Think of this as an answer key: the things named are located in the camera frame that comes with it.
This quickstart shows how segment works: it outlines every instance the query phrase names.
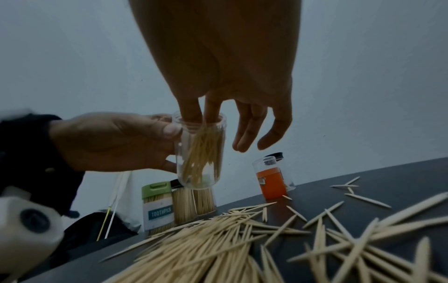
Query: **table surface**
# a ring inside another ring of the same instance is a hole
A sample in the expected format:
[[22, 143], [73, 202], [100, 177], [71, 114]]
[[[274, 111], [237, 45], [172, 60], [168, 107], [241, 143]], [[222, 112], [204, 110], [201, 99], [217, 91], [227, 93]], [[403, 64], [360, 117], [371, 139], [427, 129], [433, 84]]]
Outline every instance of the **table surface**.
[[[345, 184], [354, 177], [359, 188], [355, 193], [372, 198], [392, 206], [392, 209], [375, 206], [364, 201], [347, 197], [346, 190], [330, 188], [330, 185]], [[417, 163], [387, 167], [361, 173], [355, 173], [297, 186], [288, 192], [292, 201], [281, 198], [268, 208], [269, 225], [281, 226], [292, 213], [286, 208], [291, 206], [307, 219], [312, 219], [324, 211], [325, 208], [344, 201], [344, 204], [334, 211], [334, 216], [354, 236], [359, 237], [365, 227], [375, 218], [383, 219], [399, 210], [420, 202], [438, 193], [448, 191], [448, 158], [434, 159]], [[244, 207], [265, 203], [262, 195], [239, 200], [218, 208], [216, 214], [234, 207]], [[424, 211], [406, 221], [415, 221], [448, 215], [448, 201], [445, 201], [427, 211]], [[324, 218], [327, 228], [336, 229], [330, 219]], [[304, 222], [296, 219], [294, 228], [301, 229]], [[274, 241], [269, 250], [282, 273], [285, 282], [313, 282], [313, 277], [307, 262], [287, 263], [286, 259], [304, 252], [304, 243], [313, 244], [316, 225], [309, 230], [312, 235], [281, 236]], [[376, 241], [375, 246], [388, 252], [413, 261], [417, 242], [427, 235], [431, 239], [434, 271], [448, 275], [448, 225], [429, 227], [411, 233], [398, 235], [393, 238]], [[65, 265], [33, 277], [26, 283], [64, 282], [64, 283], [99, 283], [132, 264], [135, 256], [142, 248], [137, 248], [105, 262], [101, 259], [112, 255], [124, 248], [140, 242], [144, 234], [137, 235], [112, 246], [81, 257]], [[260, 262], [259, 243], [254, 245], [251, 254]], [[333, 276], [340, 266], [340, 262], [328, 256], [328, 273]], [[352, 274], [349, 281], [354, 281], [356, 274]]]

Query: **green lid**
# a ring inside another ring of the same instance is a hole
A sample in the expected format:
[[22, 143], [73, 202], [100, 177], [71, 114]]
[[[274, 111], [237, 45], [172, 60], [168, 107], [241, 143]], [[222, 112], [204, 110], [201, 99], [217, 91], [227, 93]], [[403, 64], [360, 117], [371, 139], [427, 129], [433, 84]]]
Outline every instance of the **green lid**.
[[142, 200], [164, 193], [171, 193], [171, 182], [160, 182], [141, 187]]

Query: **hand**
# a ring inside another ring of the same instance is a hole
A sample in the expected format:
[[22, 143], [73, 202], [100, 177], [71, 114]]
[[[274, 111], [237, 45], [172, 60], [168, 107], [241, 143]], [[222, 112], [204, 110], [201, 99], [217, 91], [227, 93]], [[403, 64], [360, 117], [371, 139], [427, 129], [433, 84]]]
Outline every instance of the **hand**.
[[49, 135], [76, 171], [118, 172], [160, 169], [176, 173], [167, 161], [181, 127], [169, 115], [95, 113], [52, 121]]
[[135, 19], [189, 122], [215, 121], [234, 99], [240, 120], [233, 148], [245, 152], [271, 107], [266, 149], [292, 122], [291, 72], [297, 48], [299, 0], [130, 0]]

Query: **black sleeve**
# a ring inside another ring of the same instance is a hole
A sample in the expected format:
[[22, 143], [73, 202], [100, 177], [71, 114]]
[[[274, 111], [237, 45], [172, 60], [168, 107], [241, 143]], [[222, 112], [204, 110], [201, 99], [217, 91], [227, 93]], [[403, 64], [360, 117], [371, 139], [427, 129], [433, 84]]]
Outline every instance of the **black sleeve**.
[[15, 186], [31, 193], [30, 201], [69, 217], [84, 172], [73, 171], [49, 138], [54, 115], [28, 114], [0, 121], [0, 193]]

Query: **black lid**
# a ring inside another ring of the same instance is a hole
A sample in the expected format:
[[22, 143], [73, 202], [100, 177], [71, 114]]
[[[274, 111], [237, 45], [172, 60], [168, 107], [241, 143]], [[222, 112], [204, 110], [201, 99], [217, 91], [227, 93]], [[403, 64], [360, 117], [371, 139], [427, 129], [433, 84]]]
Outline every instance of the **black lid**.
[[179, 182], [179, 179], [174, 179], [174, 180], [170, 181], [170, 183], [171, 183], [172, 189], [177, 189], [177, 188], [183, 187], [182, 184]]
[[269, 154], [269, 155], [266, 155], [265, 157], [268, 157], [268, 156], [274, 156], [276, 160], [282, 160], [283, 159], [283, 153], [282, 152], [276, 152], [276, 153], [273, 153], [273, 154]]

